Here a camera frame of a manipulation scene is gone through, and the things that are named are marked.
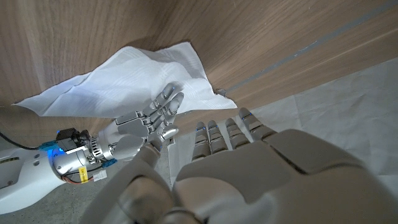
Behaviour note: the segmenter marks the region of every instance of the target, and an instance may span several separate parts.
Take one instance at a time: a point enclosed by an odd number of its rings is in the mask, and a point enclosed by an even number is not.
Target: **wooden panel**
[[[91,71],[125,45],[189,40],[214,88],[228,89],[385,1],[1,1],[0,130],[35,145],[71,126],[109,120],[40,118],[10,106]],[[398,56],[397,6],[228,93],[255,108]],[[182,133],[236,110],[179,116]]]
[[[238,107],[253,109],[395,58],[398,56],[397,21],[398,7],[395,7],[228,96]],[[194,111],[178,117],[176,124],[181,127],[182,134],[193,131],[197,121],[219,121],[237,114],[237,109],[222,113]]]

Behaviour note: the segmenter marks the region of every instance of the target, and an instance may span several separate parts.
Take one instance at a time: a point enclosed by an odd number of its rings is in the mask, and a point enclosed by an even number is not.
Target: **robotic hand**
[[[246,108],[239,117],[254,142],[228,119],[230,151],[214,121],[199,122],[172,190],[145,144],[81,223],[397,223],[396,199],[359,160],[302,131],[277,133]]]
[[[174,89],[168,84],[146,108],[117,118],[98,137],[70,128],[59,131],[55,141],[43,143],[39,150],[0,151],[0,169],[8,170],[0,174],[0,214],[28,207],[65,182],[91,181],[87,170],[131,160],[145,144],[159,151],[178,132],[173,122],[183,93],[169,101]],[[72,180],[73,174],[80,174],[81,181]]]

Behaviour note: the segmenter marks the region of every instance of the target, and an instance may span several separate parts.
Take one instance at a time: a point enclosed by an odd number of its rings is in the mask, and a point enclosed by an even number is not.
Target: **black cable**
[[[11,144],[13,144],[13,145],[15,145],[15,146],[18,146],[18,147],[20,147],[20,148],[27,149],[27,150],[39,150],[39,147],[26,147],[26,146],[23,146],[23,145],[21,145],[21,144],[18,144],[18,143],[16,143],[16,142],[14,142],[13,140],[7,138],[7,136],[3,135],[2,132],[0,132],[0,136],[1,136],[2,138],[4,138],[4,140],[6,140],[7,142],[9,142],[9,143],[11,143]]]

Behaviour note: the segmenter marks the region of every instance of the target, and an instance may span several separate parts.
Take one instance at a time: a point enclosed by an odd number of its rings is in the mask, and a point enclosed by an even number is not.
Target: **blue light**
[[[47,157],[50,158],[52,156],[52,149],[47,150]]]

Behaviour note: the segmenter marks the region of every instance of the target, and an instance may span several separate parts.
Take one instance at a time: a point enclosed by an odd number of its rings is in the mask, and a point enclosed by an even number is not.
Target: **white napkin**
[[[168,83],[174,83],[176,90],[185,95],[178,113],[236,108],[232,100],[213,93],[200,59],[188,42],[157,52],[124,47],[94,71],[16,105],[39,116],[117,118],[142,110]]]

